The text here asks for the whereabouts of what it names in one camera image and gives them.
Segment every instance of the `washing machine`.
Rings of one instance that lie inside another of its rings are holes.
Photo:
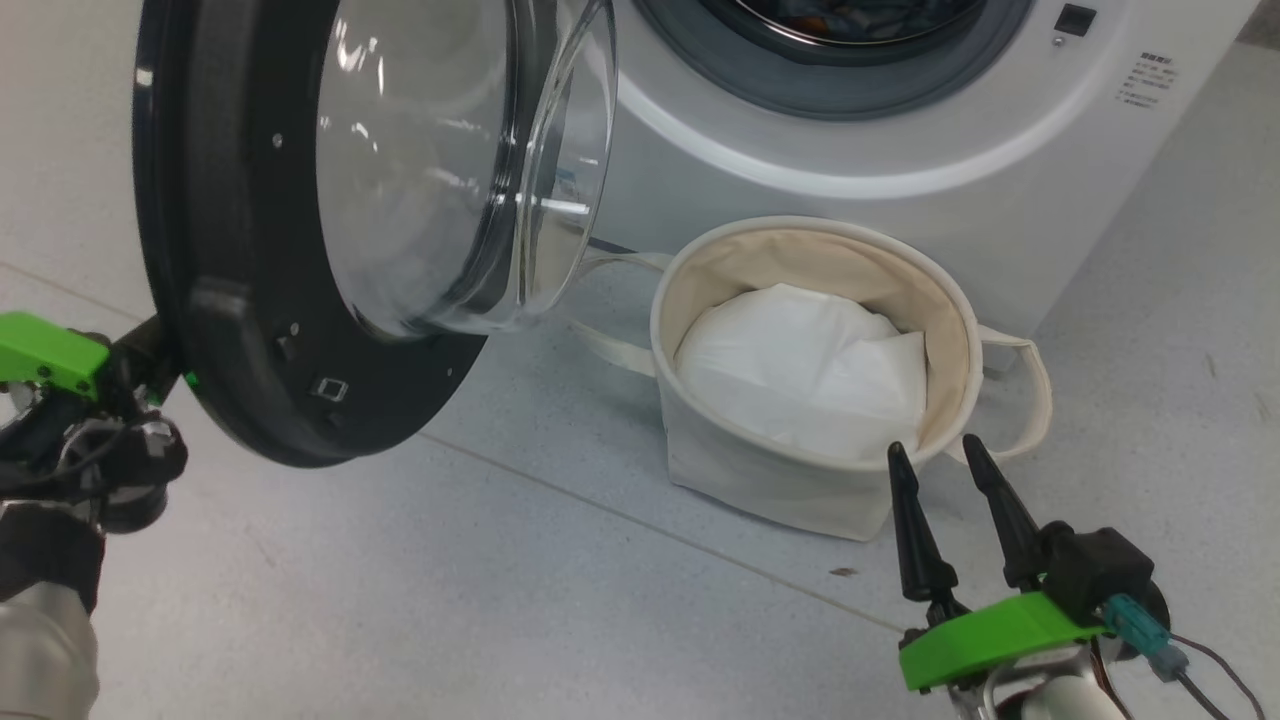
[[[1256,0],[614,4],[596,237],[675,252],[741,218],[849,220],[1027,337]]]

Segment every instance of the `floor seam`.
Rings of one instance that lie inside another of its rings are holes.
[[[31,270],[26,270],[23,268],[19,268],[19,266],[12,264],[12,263],[8,263],[5,260],[0,260],[0,268],[4,268],[6,270],[12,270],[12,272],[14,272],[14,273],[17,273],[17,274],[19,274],[19,275],[29,279],[29,281],[36,281],[36,282],[38,282],[41,284],[46,284],[46,286],[49,286],[49,287],[51,287],[51,288],[54,288],[54,290],[56,290],[56,291],[59,291],[61,293],[65,293],[65,295],[69,295],[69,296],[72,296],[72,297],[74,297],[77,300],[82,300],[84,302],[88,302],[90,305],[95,305],[97,307],[101,307],[102,310],[110,310],[111,313],[115,313],[116,315],[120,315],[123,318],[133,320],[134,323],[141,323],[142,320],[145,320],[145,318],[134,315],[133,313],[129,313],[127,310],[122,310],[119,307],[115,307],[114,305],[108,305],[106,302],[102,302],[101,300],[99,300],[96,297],[91,297],[88,295],[84,295],[83,292],[78,292],[76,290],[72,290],[72,288],[69,288],[69,287],[67,287],[67,286],[64,286],[64,284],[61,284],[61,283],[59,283],[56,281],[51,281],[51,279],[49,279],[46,277],[38,275],[36,273],[32,273]]]
[[[792,583],[791,580],[787,580],[785,578],[774,575],[773,573],[769,573],[768,570],[763,570],[760,568],[756,568],[756,566],[754,566],[754,565],[751,565],[749,562],[744,562],[744,561],[741,561],[741,560],[739,560],[739,559],[736,559],[733,556],[724,555],[723,552],[721,552],[718,550],[707,547],[705,544],[701,544],[700,542],[696,542],[696,541],[689,539],[689,538],[686,538],[684,536],[676,534],[676,533],[673,533],[673,532],[671,532],[671,530],[668,530],[666,528],[654,525],[653,523],[641,520],[640,518],[636,518],[634,515],[628,515],[628,514],[622,512],[621,510],[617,510],[614,507],[609,507],[608,505],[604,505],[603,502],[600,502],[598,500],[591,500],[590,497],[586,497],[585,495],[581,495],[581,493],[573,492],[571,489],[559,487],[559,486],[557,486],[557,484],[554,484],[552,482],[544,480],[544,479],[541,479],[541,478],[539,478],[536,475],[531,475],[529,473],[525,473],[524,470],[517,470],[516,468],[512,468],[511,465],[507,465],[506,462],[500,462],[500,461],[494,460],[492,457],[485,457],[484,455],[480,455],[479,452],[476,452],[474,450],[468,450],[468,448],[462,447],[460,445],[454,445],[454,443],[448,442],[445,439],[440,439],[440,438],[438,438],[438,437],[435,437],[433,434],[425,433],[425,432],[417,433],[417,437],[420,437],[420,438],[422,438],[425,441],[433,442],[435,445],[439,445],[442,447],[447,447],[449,450],[453,450],[454,452],[461,452],[462,455],[466,455],[467,457],[472,457],[472,459],[479,460],[481,462],[485,462],[488,465],[493,465],[494,468],[498,468],[499,470],[511,473],[512,475],[516,475],[518,478],[524,478],[525,480],[529,480],[529,482],[535,483],[538,486],[541,486],[541,487],[544,487],[544,488],[547,488],[547,489],[549,489],[552,492],[557,492],[559,495],[563,495],[566,497],[576,500],[577,502],[581,502],[581,503],[589,505],[591,507],[595,507],[596,510],[603,510],[604,512],[608,512],[609,515],[613,515],[614,518],[626,520],[627,523],[632,523],[635,525],[640,525],[641,528],[644,528],[646,530],[650,530],[650,532],[654,532],[654,533],[658,533],[659,536],[662,536],[664,538],[673,539],[673,541],[676,541],[676,542],[678,542],[678,543],[681,543],[681,544],[684,544],[686,547],[690,547],[690,548],[696,550],[699,552],[703,552],[705,555],[710,555],[712,557],[714,557],[717,560],[723,560],[724,562],[728,562],[730,565],[735,565],[737,568],[741,568],[742,570],[746,570],[749,573],[759,575],[759,577],[762,577],[762,578],[764,578],[764,579],[767,579],[767,580],[769,580],[772,583],[777,583],[780,585],[783,585],[786,588],[796,591],[796,592],[799,592],[801,594],[809,596],[813,600],[817,600],[818,602],[823,602],[826,605],[829,605],[831,607],[835,607],[836,610],[842,610],[842,611],[845,611],[845,612],[847,612],[850,615],[854,615],[855,618],[860,618],[863,620],[867,620],[868,623],[879,625],[881,628],[884,628],[887,630],[892,630],[892,632],[899,633],[899,634],[901,634],[901,633],[905,632],[902,628],[899,628],[897,625],[895,625],[895,624],[892,624],[892,623],[890,623],[887,620],[882,620],[882,619],[879,619],[879,618],[877,618],[874,615],[870,615],[868,612],[858,610],[856,607],[845,605],[844,602],[840,602],[838,600],[827,597],[827,596],[824,596],[824,594],[822,594],[819,592],[814,592],[814,591],[812,591],[812,589],[809,589],[809,588],[806,588],[804,585],[799,585],[796,583]]]

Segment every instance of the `metal arm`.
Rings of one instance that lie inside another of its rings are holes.
[[[0,720],[88,717],[102,544],[68,505],[0,503]]]

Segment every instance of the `floor tile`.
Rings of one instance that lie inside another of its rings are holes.
[[[897,689],[893,633],[466,455],[288,470],[186,392],[169,411],[193,461],[110,539],[99,720],[933,707]]]
[[[5,3],[0,256],[150,315],[129,141],[141,6]]]
[[[0,260],[0,313],[10,311],[33,313],[51,323],[109,337],[128,332],[138,320]]]

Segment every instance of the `laundry basket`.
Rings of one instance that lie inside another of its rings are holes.
[[[609,263],[663,273],[649,316],[653,350],[573,322],[586,346],[614,365],[654,377],[662,398],[671,479],[777,523],[867,541],[888,516],[887,460],[845,461],[746,432],[716,414],[677,378],[675,356],[704,310],[744,292],[788,283],[863,304],[901,332],[924,332],[927,400],[920,466],[940,452],[964,461],[960,434],[982,387],[982,346],[1015,348],[1030,368],[1034,406],[1007,459],[1044,439],[1052,416],[1048,373],[1036,345],[978,324],[956,282],[936,263],[878,232],[801,217],[755,218],[708,232],[675,258],[593,255],[585,274]]]

